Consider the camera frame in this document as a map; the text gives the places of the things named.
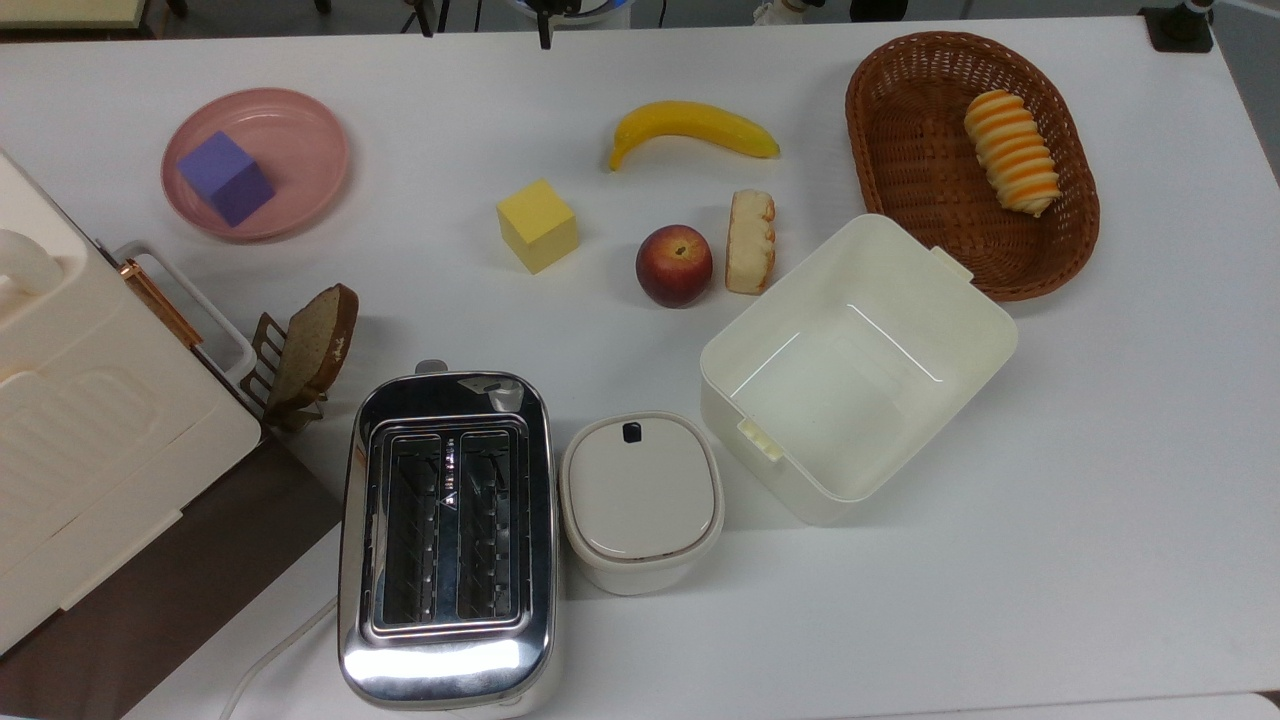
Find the purple cube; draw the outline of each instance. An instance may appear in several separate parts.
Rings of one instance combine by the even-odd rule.
[[[221,131],[178,160],[178,170],[233,228],[275,196],[257,163]]]

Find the wicker basket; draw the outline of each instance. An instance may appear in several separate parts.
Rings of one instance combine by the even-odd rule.
[[[1039,218],[1004,210],[964,129],[969,102],[1020,95],[1053,158],[1062,197]],[[1093,252],[1098,193],[1053,83],[998,42],[964,32],[908,35],[872,53],[845,96],[867,210],[942,246],[997,301],[1061,287]]]

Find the white table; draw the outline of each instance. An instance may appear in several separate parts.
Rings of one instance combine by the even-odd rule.
[[[778,270],[795,266],[863,210],[849,77],[925,27],[1000,40],[1055,81],[1102,200],[1093,259],[1009,306],[1014,359],[842,527],[800,525],[718,451],[726,533],[696,577],[613,598],[572,575],[547,716],[833,717],[1280,685],[1280,192],[1216,51],[1157,55],[1135,18],[582,32],[550,53],[529,35],[0,46],[0,145],[109,246],[161,243],[242,329],[337,281],[361,295],[329,418],[293,442],[337,489],[356,405],[424,357],[527,378],[561,448],[609,414],[696,418],[698,354],[751,300],[659,309],[635,284],[636,243],[668,223],[722,237],[732,191],[759,187],[778,204]],[[160,155],[197,106],[262,85],[334,109],[351,183],[307,232],[219,242],[168,208]],[[617,118],[663,97],[742,111],[783,156],[672,140],[605,173]],[[582,246],[530,277],[493,204],[538,177],[577,210]],[[308,582],[280,602],[321,605],[326,580]],[[298,651],[261,691],[271,716],[376,715],[314,674],[332,641]],[[243,669],[205,664],[218,698]]]
[[[183,717],[216,717],[241,674],[323,607],[325,597],[333,594],[337,583],[338,530],[334,529],[138,703],[125,720],[170,720],[178,715],[178,708]],[[398,712],[370,707],[347,689],[335,656],[330,652],[333,633],[334,615],[330,612],[297,644],[262,670],[232,717],[406,717]],[[568,687],[566,684],[566,692],[572,692]],[[637,716],[644,710],[632,708]],[[553,707],[531,717],[558,716]],[[599,715],[613,716],[617,716],[613,708]],[[705,716],[722,715],[712,711]],[[1280,720],[1280,710],[1257,694],[1225,694],[895,715],[893,719]]]

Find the yellow sponge block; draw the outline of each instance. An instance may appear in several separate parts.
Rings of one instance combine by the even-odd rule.
[[[530,273],[577,247],[577,218],[545,179],[499,202],[498,223],[502,238]]]

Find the bread roll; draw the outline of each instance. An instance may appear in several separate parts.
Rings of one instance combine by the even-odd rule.
[[[983,92],[969,104],[964,129],[1001,208],[1038,218],[1062,196],[1053,159],[1021,97],[1004,90]]]
[[[773,197],[759,190],[733,193],[728,214],[728,251],[724,287],[731,292],[760,295],[773,272]]]

